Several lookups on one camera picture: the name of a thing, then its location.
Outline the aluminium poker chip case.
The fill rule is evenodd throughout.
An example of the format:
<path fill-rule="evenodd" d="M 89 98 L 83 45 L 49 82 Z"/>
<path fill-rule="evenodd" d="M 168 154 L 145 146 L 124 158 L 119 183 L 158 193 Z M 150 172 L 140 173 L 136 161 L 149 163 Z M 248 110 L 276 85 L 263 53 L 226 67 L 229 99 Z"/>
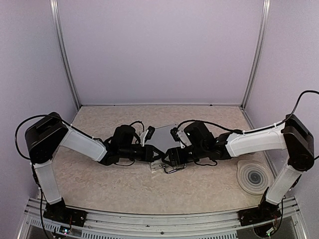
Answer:
<path fill-rule="evenodd" d="M 175 142 L 170 134 L 170 130 L 174 127 L 177 127 L 177 125 L 177 123 L 174 123 L 156 127 L 152 138 L 147 140 L 146 144 L 154 145 L 164 153 L 166 153 L 166 151 L 170 148 L 180 147 L 180 143 Z M 163 169 L 166 174 L 175 173 L 177 171 L 183 170 L 186 167 L 185 164 L 182 164 L 178 167 L 171 167 L 159 160 L 149 163 L 149 165 L 151 172 L 156 172 Z"/>

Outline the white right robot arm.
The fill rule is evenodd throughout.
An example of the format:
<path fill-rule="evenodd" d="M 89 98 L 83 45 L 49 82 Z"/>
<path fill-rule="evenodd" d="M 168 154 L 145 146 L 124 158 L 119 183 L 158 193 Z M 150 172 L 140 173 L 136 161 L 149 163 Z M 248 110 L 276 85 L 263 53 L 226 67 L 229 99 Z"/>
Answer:
<path fill-rule="evenodd" d="M 178 167 L 202 158 L 211 161 L 228 160 L 244 154 L 275 149 L 285 149 L 288 159 L 274 183 L 266 190 L 265 202 L 255 210 L 255 217 L 265 221 L 284 195 L 295 185 L 302 173 L 311 169 L 317 159 L 314 153 L 314 137 L 294 115 L 286 115 L 283 121 L 249 131 L 226 129 L 218 137 L 207 128 L 208 122 L 187 120 L 183 130 L 175 127 L 171 135 L 180 142 L 179 147 L 166 151 L 162 162 Z"/>

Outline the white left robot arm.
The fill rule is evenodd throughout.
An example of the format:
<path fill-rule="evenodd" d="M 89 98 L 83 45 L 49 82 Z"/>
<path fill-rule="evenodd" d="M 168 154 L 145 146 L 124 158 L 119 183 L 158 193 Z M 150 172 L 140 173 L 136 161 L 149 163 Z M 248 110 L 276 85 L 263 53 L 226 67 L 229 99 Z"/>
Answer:
<path fill-rule="evenodd" d="M 61 204 L 63 197 L 52 166 L 57 152 L 73 151 L 105 166 L 118 164 L 122 159 L 152 163 L 164 156 L 161 150 L 146 143 L 155 131 L 153 127 L 139 135 L 132 124 L 123 124 L 116 127 L 111 137 L 102 140 L 67 123 L 56 112 L 38 118 L 24 135 L 28 158 L 42 194 L 51 205 L 50 213 L 61 222 L 69 218 L 70 211 Z"/>

